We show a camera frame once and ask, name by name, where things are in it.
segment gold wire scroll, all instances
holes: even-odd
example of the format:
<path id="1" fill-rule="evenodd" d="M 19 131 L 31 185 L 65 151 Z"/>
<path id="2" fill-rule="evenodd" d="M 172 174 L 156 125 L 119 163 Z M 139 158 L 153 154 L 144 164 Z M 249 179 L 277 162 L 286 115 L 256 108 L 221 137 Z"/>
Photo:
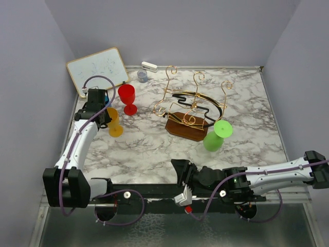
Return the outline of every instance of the gold wire scroll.
<path id="1" fill-rule="evenodd" d="M 226 85 L 226 89 L 230 90 L 232 89 L 233 85 L 230 81 L 223 81 L 221 83 L 221 88 L 222 88 L 222 91 L 224 92 L 224 103 L 218 103 L 217 101 L 213 100 L 212 98 L 204 95 L 204 94 L 200 94 L 198 92 L 198 83 L 196 81 L 196 75 L 198 75 L 198 79 L 199 81 L 203 81 L 205 79 L 205 74 L 198 71 L 198 72 L 195 72 L 194 75 L 193 75 L 193 81 L 196 85 L 196 91 L 195 92 L 192 92 L 192 91 L 187 91 L 187 90 L 179 90 L 179 89 L 170 89 L 169 88 L 169 83 L 170 81 L 172 80 L 169 75 L 168 75 L 168 70 L 171 68 L 171 74 L 172 75 L 175 75 L 177 73 L 177 67 L 173 66 L 173 65 L 170 65 L 166 68 L 166 75 L 167 75 L 167 78 L 168 78 L 168 83 L 167 83 L 167 86 L 166 88 L 164 89 L 164 94 L 163 94 L 163 98 L 162 100 L 160 100 L 157 104 L 154 105 L 153 107 L 153 113 L 157 116 L 164 116 L 166 114 L 166 111 L 163 107 L 160 107 L 159 110 L 156 110 L 156 107 L 162 103 L 166 97 L 166 93 L 170 93 L 170 94 L 183 94 L 183 95 L 187 95 L 187 96 L 194 96 L 193 100 L 192 100 L 192 104 L 191 106 L 182 106 L 181 104 L 178 104 L 178 103 L 175 103 L 173 102 L 170 107 L 169 107 L 169 110 L 168 110 L 168 119 L 174 121 L 174 122 L 177 122 L 179 124 L 182 124 L 182 125 L 186 125 L 188 127 L 191 127 L 191 128 L 195 128 L 195 129 L 199 129 L 199 130 L 203 130 L 204 129 L 204 125 L 205 125 L 205 113 L 202 113 L 200 111 L 197 111 L 197 104 L 200 103 L 199 101 L 197 101 L 197 98 L 201 98 L 203 100 L 207 100 L 209 102 L 211 102 L 212 104 L 214 104 L 216 107 L 220 107 L 222 108 L 222 115 L 215 121 L 219 121 L 223 116 L 224 116 L 224 111 L 225 109 L 227 108 L 227 105 L 226 105 L 226 92 L 224 90 L 224 84 Z M 184 117 L 183 119 L 180 119 L 178 116 L 176 116 L 174 113 L 171 112 L 171 108 L 173 105 L 177 105 L 185 110 L 188 110 L 187 113 L 184 114 Z M 194 116 L 190 116 L 189 119 L 186 119 L 187 115 L 191 112 L 194 112 L 194 113 L 198 113 L 198 114 L 203 114 L 204 117 L 203 117 L 203 123 L 202 124 L 196 124 L 196 119 Z"/>

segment plastic wine glass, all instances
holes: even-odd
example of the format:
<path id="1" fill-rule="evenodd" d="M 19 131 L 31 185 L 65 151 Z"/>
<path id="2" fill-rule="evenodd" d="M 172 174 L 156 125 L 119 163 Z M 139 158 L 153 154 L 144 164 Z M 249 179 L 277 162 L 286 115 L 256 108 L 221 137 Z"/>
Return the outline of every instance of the plastic wine glass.
<path id="1" fill-rule="evenodd" d="M 106 110 L 109 114 L 109 117 L 112 119 L 112 121 L 107 124 L 109 128 L 108 133 L 112 137 L 119 137 L 122 135 L 123 127 L 119 124 L 118 111 L 111 107 L 108 107 Z"/>
<path id="2" fill-rule="evenodd" d="M 232 125 L 225 120 L 219 120 L 214 124 L 214 131 L 209 132 L 204 138 L 204 147 L 210 152 L 215 152 L 221 148 L 224 138 L 228 138 L 233 133 Z"/>
<path id="3" fill-rule="evenodd" d="M 129 84 L 122 85 L 118 90 L 121 101 L 126 104 L 124 113 L 132 116 L 137 112 L 137 107 L 133 104 L 135 101 L 135 88 Z"/>

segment yellow plastic cup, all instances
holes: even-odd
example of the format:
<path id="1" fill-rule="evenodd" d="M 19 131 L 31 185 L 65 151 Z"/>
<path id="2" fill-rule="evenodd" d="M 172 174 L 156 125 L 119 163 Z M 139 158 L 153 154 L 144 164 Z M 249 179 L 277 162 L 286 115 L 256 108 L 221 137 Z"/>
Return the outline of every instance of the yellow plastic cup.
<path id="1" fill-rule="evenodd" d="M 112 137 L 119 137 L 123 133 L 123 127 L 119 124 L 118 111 L 112 107 L 109 107 L 106 110 L 109 117 L 112 119 L 112 121 L 107 124 L 109 128 L 108 133 Z"/>

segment cable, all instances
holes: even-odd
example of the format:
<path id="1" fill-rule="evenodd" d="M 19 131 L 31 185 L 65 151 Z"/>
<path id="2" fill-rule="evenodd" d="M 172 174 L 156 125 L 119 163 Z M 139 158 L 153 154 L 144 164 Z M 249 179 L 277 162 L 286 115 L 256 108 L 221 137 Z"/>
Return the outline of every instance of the cable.
<path id="1" fill-rule="evenodd" d="M 108 193 L 108 194 L 105 194 L 105 195 L 101 195 L 101 196 L 98 196 L 97 198 L 104 198 L 104 197 L 109 197 L 109 196 L 112 196 L 112 195 L 115 195 L 117 193 L 122 193 L 122 192 L 126 192 L 126 191 L 130 191 L 130 192 L 133 192 L 133 193 L 136 193 L 138 194 L 138 196 L 141 198 L 142 200 L 142 210 L 139 214 L 139 216 L 131 221 L 131 222 L 127 222 L 127 223 L 111 223 L 111 222 L 108 222 L 108 221 L 101 221 L 98 219 L 98 216 L 96 214 L 96 207 L 95 207 L 95 210 L 94 210 L 94 214 L 95 214 L 95 217 L 97 219 L 96 222 L 100 221 L 102 222 L 104 225 L 115 225 L 115 226 L 126 226 L 126 225 L 131 225 L 131 224 L 134 224 L 135 222 L 137 222 L 140 218 L 142 218 L 143 214 L 144 214 L 144 210 L 145 210 L 145 202 L 144 202 L 144 198 L 143 196 L 141 195 L 141 193 L 139 193 L 138 191 L 136 190 L 133 190 L 133 189 L 122 189 L 122 190 L 118 190 L 118 191 L 114 191 L 112 193 Z"/>
<path id="2" fill-rule="evenodd" d="M 283 207 L 282 195 L 281 195 L 281 193 L 280 193 L 279 190 L 277 190 L 277 192 L 278 192 L 279 198 L 280 198 L 280 206 L 279 206 L 279 209 L 278 209 L 278 211 L 272 217 L 270 217 L 270 218 L 268 218 L 266 220 L 252 220 L 252 219 L 247 219 L 247 218 L 244 218 L 241 215 L 239 215 L 238 212 L 236 212 L 236 211 L 235 212 L 238 214 L 238 216 L 239 216 L 240 219 L 243 219 L 243 220 L 248 221 L 248 222 L 251 222 L 251 223 L 267 223 L 267 222 L 270 222 L 270 221 L 274 220 L 281 213 L 282 207 Z"/>
<path id="3" fill-rule="evenodd" d="M 72 144 L 68 150 L 68 153 L 67 153 L 67 156 L 66 156 L 66 159 L 63 163 L 63 167 L 62 167 L 62 170 L 61 170 L 61 174 L 60 174 L 60 182 L 59 182 L 59 189 L 58 189 L 58 195 L 59 195 L 59 202 L 60 202 L 60 208 L 61 208 L 61 211 L 62 211 L 62 214 L 64 216 L 70 216 L 72 214 L 72 212 L 74 211 L 75 208 L 72 208 L 70 210 L 70 212 L 65 212 L 65 208 L 64 208 L 64 203 L 63 203 L 63 179 L 64 179 L 64 172 L 65 172 L 65 168 L 68 164 L 68 161 L 69 161 L 69 158 L 71 157 L 71 154 L 73 152 L 73 148 L 80 136 L 80 133 L 83 131 L 83 129 L 91 122 L 93 121 L 96 117 L 98 117 L 102 112 L 104 112 L 106 110 L 106 108 L 108 108 L 111 103 L 113 102 L 114 98 L 115 98 L 115 94 L 116 94 L 116 90 L 115 90 L 115 85 L 114 83 L 108 78 L 108 77 L 105 77 L 105 76 L 91 76 L 89 77 L 85 83 L 83 84 L 83 87 L 86 87 L 88 81 L 92 80 L 93 78 L 103 78 L 105 80 L 107 80 L 113 87 L 113 96 L 112 96 L 112 99 L 108 101 L 108 103 L 105 105 L 105 107 L 103 109 L 101 109 L 99 112 L 97 112 L 94 116 L 92 116 L 90 119 L 88 119 L 88 121 L 78 130 L 78 132 L 76 133 L 73 141 L 72 141 Z"/>
<path id="4" fill-rule="evenodd" d="M 311 163 L 311 164 L 307 164 L 307 165 L 302 165 L 302 168 L 306 168 L 306 167 L 312 167 L 312 166 L 318 166 L 318 165 L 322 165 L 325 163 L 328 163 L 329 160 L 325 160 L 325 161 L 319 161 L 319 162 L 315 162 L 315 163 Z M 254 171 L 254 172 L 240 172 L 240 173 L 236 173 L 236 174 L 232 174 L 226 178 L 224 178 L 217 186 L 216 188 L 213 190 L 213 192 L 211 193 L 211 196 L 209 198 L 209 201 L 206 205 L 206 209 L 204 211 L 204 214 L 201 216 L 201 218 L 198 218 L 198 220 L 202 221 L 208 212 L 208 209 L 210 207 L 210 204 L 212 202 L 212 200 L 215 197 L 216 192 L 218 191 L 218 189 L 228 180 L 234 178 L 234 177 L 238 177 L 238 176 L 242 176 L 242 175 L 258 175 L 258 174 L 269 174 L 269 173 L 278 173 L 278 172 L 287 172 L 287 171 L 294 171 L 294 170 L 299 170 L 301 169 L 300 166 L 296 166 L 296 167 L 291 167 L 291 168 L 285 168 L 285 169 L 279 169 L 279 170 L 272 170 L 272 171 Z M 197 218 L 195 215 L 193 215 L 192 213 L 189 213 L 193 218 Z"/>

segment marble surface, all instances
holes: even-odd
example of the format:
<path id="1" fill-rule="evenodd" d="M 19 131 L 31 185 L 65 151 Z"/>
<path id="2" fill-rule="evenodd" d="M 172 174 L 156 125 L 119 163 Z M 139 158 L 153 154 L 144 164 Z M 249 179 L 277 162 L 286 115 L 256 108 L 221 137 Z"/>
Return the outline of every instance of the marble surface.
<path id="1" fill-rule="evenodd" d="M 171 81 L 171 88 L 192 90 L 195 70 L 179 69 Z M 135 105 L 138 112 L 126 116 L 124 104 L 117 95 L 113 102 L 120 115 L 124 133 L 110 137 L 108 129 L 100 129 L 92 142 L 84 165 L 87 179 L 111 178 L 114 183 L 176 183 L 176 174 L 170 160 L 188 159 L 198 167 L 223 169 L 233 166 L 264 166 L 286 161 L 278 129 L 269 105 L 260 73 L 257 70 L 203 70 L 205 80 L 198 91 L 218 102 L 223 102 L 221 82 L 233 83 L 227 92 L 224 120 L 233 126 L 233 134 L 225 139 L 217 152 L 208 152 L 202 142 L 170 135 L 165 130 L 166 118 L 157 117 L 152 109 L 163 96 L 167 77 L 163 70 L 148 72 L 149 81 L 137 80 L 137 69 L 128 69 L 130 84 L 135 87 Z M 169 107 L 173 102 L 167 94 L 161 104 Z M 76 110 L 85 103 L 79 99 Z M 213 118 L 218 116 L 211 108 Z"/>

